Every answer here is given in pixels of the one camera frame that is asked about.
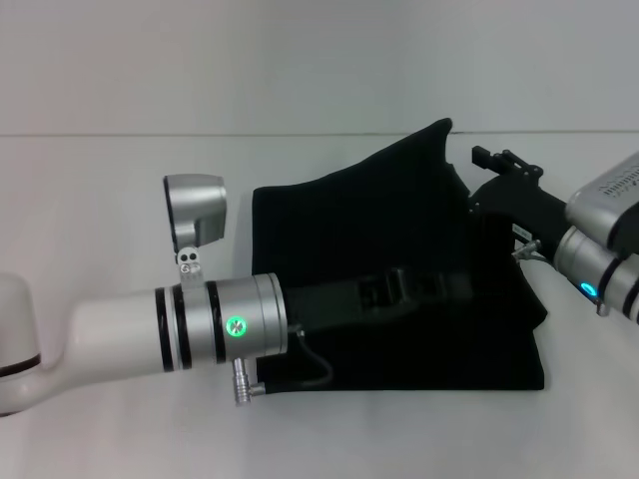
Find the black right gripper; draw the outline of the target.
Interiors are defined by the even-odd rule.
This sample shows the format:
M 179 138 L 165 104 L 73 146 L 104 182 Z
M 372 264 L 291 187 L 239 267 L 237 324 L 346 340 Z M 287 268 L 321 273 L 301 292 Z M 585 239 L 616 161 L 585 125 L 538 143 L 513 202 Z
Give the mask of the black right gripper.
M 565 216 L 566 203 L 538 186 L 543 169 L 526 163 L 510 150 L 492 154 L 481 146 L 472 148 L 471 161 L 499 175 L 471 196 L 472 205 L 485 216 L 502 217 L 524 228 L 540 241 L 540 254 L 554 262 L 570 225 Z

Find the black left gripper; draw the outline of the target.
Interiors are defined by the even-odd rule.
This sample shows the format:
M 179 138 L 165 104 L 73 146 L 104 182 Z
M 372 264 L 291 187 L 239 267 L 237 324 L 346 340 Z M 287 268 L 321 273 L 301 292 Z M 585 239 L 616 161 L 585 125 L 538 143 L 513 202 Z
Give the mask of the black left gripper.
M 388 324 L 415 312 L 415 303 L 466 303 L 474 298 L 466 272 L 392 268 L 373 275 L 283 288 L 290 328 L 316 333 Z

